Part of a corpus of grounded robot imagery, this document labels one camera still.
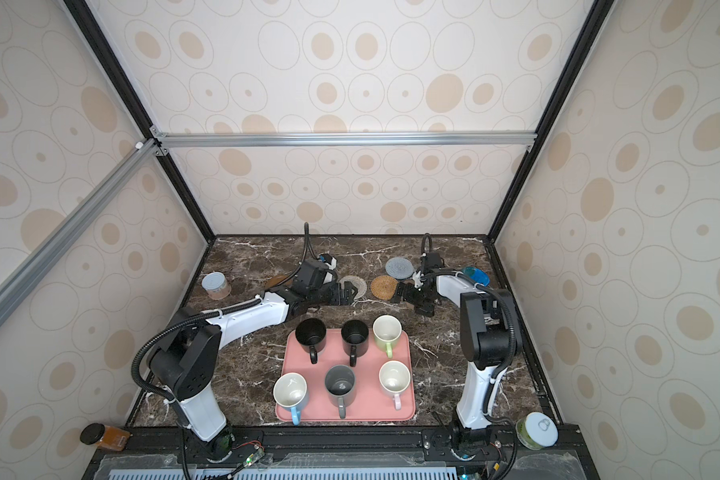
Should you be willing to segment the brown wooden round coaster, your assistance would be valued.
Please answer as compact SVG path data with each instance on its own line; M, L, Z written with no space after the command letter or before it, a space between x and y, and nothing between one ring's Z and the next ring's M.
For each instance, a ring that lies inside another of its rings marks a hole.
M280 284L282 281L286 280L286 275L276 275L269 279L265 284L265 289L270 289L278 284Z

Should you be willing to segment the blue woven round coaster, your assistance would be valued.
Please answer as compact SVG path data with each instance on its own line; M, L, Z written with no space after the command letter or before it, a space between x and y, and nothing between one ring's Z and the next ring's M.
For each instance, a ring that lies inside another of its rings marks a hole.
M412 277L415 268L410 260L404 257L393 257L386 262L385 271L388 276L403 281Z

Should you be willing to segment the rattan woven round coaster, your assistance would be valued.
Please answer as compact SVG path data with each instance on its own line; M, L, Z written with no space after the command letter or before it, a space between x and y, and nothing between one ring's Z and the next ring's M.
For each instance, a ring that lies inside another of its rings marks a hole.
M397 279L383 275L372 280L370 290L372 295L377 299L389 301L394 297L397 285Z

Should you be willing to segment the multicolour woven round coaster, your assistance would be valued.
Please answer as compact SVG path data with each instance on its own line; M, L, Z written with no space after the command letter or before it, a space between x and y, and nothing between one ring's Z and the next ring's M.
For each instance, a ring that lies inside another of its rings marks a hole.
M352 291L356 290L355 300L363 298L368 290L367 283L356 275L346 275L340 279L340 283L344 289L347 289L347 284L352 285Z

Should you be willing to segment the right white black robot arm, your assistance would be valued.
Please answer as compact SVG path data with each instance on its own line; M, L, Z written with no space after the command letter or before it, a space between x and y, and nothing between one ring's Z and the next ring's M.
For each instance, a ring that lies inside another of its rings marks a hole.
M418 272L400 281L392 301L408 302L420 315L432 316L436 299L459 307L460 345L468 362L464 389L450 423L451 448L488 440L491 429L511 422L493 414L496 394L507 369L522 347L519 320L511 295L495 290L460 271Z

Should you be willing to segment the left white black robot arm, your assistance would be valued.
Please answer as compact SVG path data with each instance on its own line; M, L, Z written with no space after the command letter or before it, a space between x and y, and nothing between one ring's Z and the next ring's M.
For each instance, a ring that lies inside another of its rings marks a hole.
M218 352L234 340L279 325L310 308L350 305L357 294L350 282L330 282L306 290L278 286L222 309L182 310L137 351L131 377L141 389L168 402L180 427L201 442L213 443L228 425L211 387Z

